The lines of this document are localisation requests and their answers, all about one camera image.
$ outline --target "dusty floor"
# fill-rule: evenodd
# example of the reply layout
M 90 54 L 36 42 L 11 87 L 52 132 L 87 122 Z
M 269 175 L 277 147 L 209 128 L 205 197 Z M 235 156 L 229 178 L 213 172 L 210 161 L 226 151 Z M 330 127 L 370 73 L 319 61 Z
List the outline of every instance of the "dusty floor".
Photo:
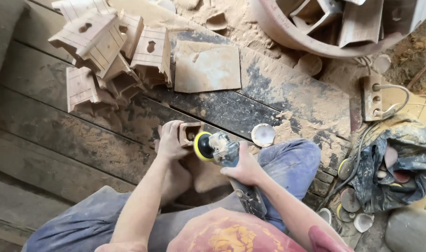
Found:
M 206 25 L 206 19 L 212 14 L 224 12 L 228 22 L 226 31 L 220 32 L 242 45 L 258 51 L 273 59 L 293 67 L 305 52 L 288 49 L 274 43 L 258 26 L 252 16 L 247 0 L 200 0 L 198 5 L 188 10 L 175 0 L 179 15 Z M 392 59 L 390 69 L 384 74 L 394 84 L 407 85 L 410 80 L 426 65 L 426 21 L 410 36 L 384 53 Z M 353 60 L 322 59 L 322 71 L 315 76 L 329 85 L 348 93 L 351 97 L 351 109 L 359 109 L 360 95 L 358 79 L 367 75 L 367 70 Z M 426 72 L 413 86 L 413 93 L 426 94 Z

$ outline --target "black plastic bag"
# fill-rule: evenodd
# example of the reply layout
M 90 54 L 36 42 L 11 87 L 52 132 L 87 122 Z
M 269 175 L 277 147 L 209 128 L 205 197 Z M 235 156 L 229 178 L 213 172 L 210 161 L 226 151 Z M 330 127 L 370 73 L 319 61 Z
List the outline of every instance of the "black plastic bag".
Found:
M 417 184 L 414 191 L 398 192 L 389 182 L 378 180 L 376 172 L 387 143 L 398 152 L 397 161 L 387 171 L 388 177 L 392 178 L 396 170 L 411 171 L 411 179 L 415 178 Z M 354 165 L 357 152 L 354 148 L 350 154 Z M 363 140 L 357 169 L 349 183 L 355 188 L 356 197 L 366 213 L 395 209 L 422 199 L 426 194 L 426 127 L 404 112 L 377 123 Z

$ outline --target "person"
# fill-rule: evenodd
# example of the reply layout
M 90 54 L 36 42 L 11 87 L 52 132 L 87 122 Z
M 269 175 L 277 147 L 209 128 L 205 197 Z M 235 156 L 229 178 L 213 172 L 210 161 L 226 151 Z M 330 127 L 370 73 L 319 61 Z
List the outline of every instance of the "person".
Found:
M 267 221 L 245 213 L 235 193 L 205 206 L 157 214 L 191 183 L 190 174 L 178 162 L 190 152 L 178 144 L 181 123 L 159 127 L 157 157 L 132 193 L 104 186 L 40 227 L 22 251 L 352 251 L 300 201 L 320 163 L 320 149 L 304 139 L 263 148 L 258 161 L 247 142 L 241 142 L 237 167 L 221 169 L 259 188 Z

